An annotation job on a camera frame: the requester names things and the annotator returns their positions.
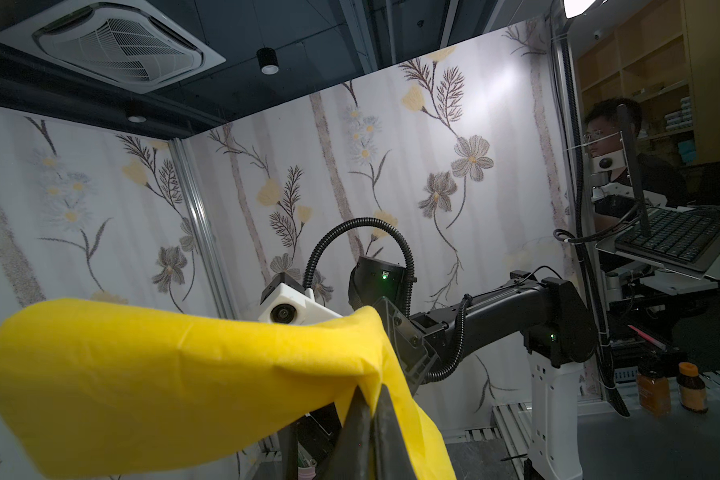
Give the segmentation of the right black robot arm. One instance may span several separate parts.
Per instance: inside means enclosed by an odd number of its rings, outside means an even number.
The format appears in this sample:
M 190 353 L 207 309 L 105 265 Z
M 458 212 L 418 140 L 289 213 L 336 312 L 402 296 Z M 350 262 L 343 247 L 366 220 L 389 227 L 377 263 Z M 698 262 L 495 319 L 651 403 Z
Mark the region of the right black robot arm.
M 455 305 L 414 314 L 415 262 L 407 241 L 388 222 L 359 217 L 336 226 L 317 243 L 304 272 L 304 288 L 314 286 L 327 247 L 342 234 L 362 227 L 388 233 L 405 264 L 360 257 L 350 276 L 350 303 L 355 308 L 372 305 L 380 314 L 409 386 L 417 389 L 442 381 L 464 357 L 514 333 L 521 334 L 532 378 L 532 430 L 523 476 L 582 478 L 578 376 L 596 350 L 597 333 L 573 284 L 515 271 L 498 288 L 477 296 L 466 294 Z

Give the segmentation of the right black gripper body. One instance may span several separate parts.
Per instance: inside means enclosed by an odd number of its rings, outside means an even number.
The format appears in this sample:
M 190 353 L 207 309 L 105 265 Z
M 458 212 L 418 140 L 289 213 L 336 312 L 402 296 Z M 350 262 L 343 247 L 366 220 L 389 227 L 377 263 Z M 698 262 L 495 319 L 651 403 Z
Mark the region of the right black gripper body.
M 374 303 L 383 328 L 394 350 L 397 362 L 412 395 L 427 380 L 427 375 L 438 360 L 435 349 L 429 345 L 423 331 L 386 297 Z

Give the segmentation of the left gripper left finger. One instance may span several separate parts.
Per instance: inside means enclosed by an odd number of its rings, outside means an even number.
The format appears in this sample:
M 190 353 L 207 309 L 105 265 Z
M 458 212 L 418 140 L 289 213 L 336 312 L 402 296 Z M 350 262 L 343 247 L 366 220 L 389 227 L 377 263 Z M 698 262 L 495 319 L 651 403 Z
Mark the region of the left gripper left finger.
M 368 480 L 371 477 L 371 426 L 371 409 L 357 387 L 336 446 L 317 478 Z

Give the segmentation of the yellow paper napkin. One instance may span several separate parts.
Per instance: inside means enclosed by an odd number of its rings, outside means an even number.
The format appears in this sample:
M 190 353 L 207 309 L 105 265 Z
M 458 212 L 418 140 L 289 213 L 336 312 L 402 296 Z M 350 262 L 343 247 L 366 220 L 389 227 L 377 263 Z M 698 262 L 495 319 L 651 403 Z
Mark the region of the yellow paper napkin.
M 390 393 L 418 478 L 454 477 L 370 306 L 292 326 L 59 299 L 0 327 L 0 416 L 50 479 L 216 461 L 326 405 L 345 416 L 355 391 Z

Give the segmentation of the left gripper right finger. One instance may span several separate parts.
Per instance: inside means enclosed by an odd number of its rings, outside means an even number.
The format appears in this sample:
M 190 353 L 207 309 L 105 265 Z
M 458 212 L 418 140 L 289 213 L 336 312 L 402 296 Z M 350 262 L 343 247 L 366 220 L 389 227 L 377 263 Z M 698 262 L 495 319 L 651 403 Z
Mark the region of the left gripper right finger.
M 375 479 L 417 479 L 386 385 L 381 388 L 373 417 L 373 458 Z

